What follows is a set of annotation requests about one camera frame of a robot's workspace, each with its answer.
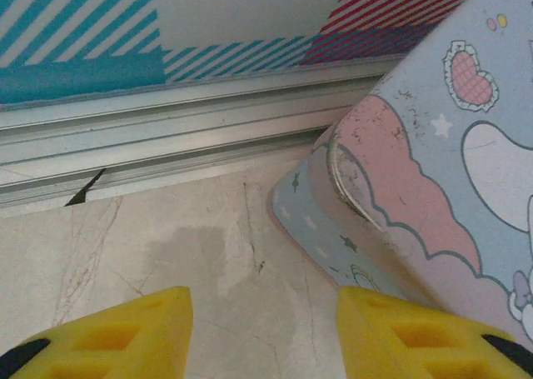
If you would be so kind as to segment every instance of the red striped panel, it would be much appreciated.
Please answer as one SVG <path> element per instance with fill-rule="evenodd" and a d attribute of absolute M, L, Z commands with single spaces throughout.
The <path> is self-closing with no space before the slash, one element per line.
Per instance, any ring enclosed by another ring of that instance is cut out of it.
<path fill-rule="evenodd" d="M 412 27 L 423 24 L 434 26 L 452 12 L 464 0 L 339 0 L 330 14 L 326 25 L 321 29 L 320 42 L 311 47 L 301 64 L 313 64 L 331 61 L 332 55 L 350 57 L 354 55 L 354 47 L 359 54 L 364 54 L 364 47 L 376 49 L 366 37 L 375 34 L 368 32 L 374 28 Z M 422 36 L 422 32 L 406 30 L 411 36 Z M 416 44 L 420 38 L 403 39 L 403 44 Z M 394 53 L 394 47 L 382 47 L 381 50 Z M 405 52 L 399 47 L 397 52 Z"/>

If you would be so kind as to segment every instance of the yellow dot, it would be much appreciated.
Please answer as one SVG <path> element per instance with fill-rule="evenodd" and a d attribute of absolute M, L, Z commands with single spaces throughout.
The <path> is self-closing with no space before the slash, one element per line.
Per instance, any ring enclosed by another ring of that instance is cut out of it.
<path fill-rule="evenodd" d="M 507 17 L 503 14 L 498 14 L 498 23 L 500 24 L 501 27 L 506 27 L 507 26 Z"/>

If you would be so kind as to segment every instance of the cartoon print mat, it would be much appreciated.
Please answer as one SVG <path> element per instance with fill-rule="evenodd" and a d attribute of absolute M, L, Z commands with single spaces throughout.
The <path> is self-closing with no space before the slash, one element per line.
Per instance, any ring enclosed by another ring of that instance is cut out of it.
<path fill-rule="evenodd" d="M 470 318 L 520 325 L 529 348 L 532 2 L 459 7 L 344 118 L 331 150 L 346 196 L 357 199 L 336 165 L 341 151 L 366 175 L 369 218 L 389 235 L 402 228 L 418 240 L 425 259 L 406 263 L 428 287 Z M 475 284 L 465 286 L 466 276 Z"/>

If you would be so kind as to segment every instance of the cartoon character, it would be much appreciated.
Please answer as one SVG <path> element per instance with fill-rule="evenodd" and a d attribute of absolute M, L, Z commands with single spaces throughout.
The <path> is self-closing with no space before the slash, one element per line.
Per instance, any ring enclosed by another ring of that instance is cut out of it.
<path fill-rule="evenodd" d="M 466 171 L 479 198 L 507 225 L 527 232 L 533 256 L 533 152 L 488 122 L 467 130 L 462 147 Z M 533 339 L 533 269 L 515 272 L 509 310 Z"/>

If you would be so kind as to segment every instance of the striped wallpaper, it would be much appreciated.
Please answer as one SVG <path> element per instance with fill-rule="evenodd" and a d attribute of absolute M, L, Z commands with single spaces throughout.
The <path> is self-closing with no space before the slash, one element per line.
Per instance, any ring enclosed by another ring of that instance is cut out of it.
<path fill-rule="evenodd" d="M 163 41 L 180 22 L 180 0 L 0 0 L 0 102 L 404 53 L 462 1 L 338 0 L 321 6 L 331 13 L 315 33 L 301 33 L 295 24 L 290 37 L 249 40 L 243 33 L 234 42 L 216 42 L 221 27 L 206 32 L 203 44 L 191 44 L 187 38 Z M 176 20 L 166 7 L 174 2 Z M 196 13 L 202 14 L 201 5 Z M 227 17 L 228 25 L 241 25 L 240 19 Z"/>

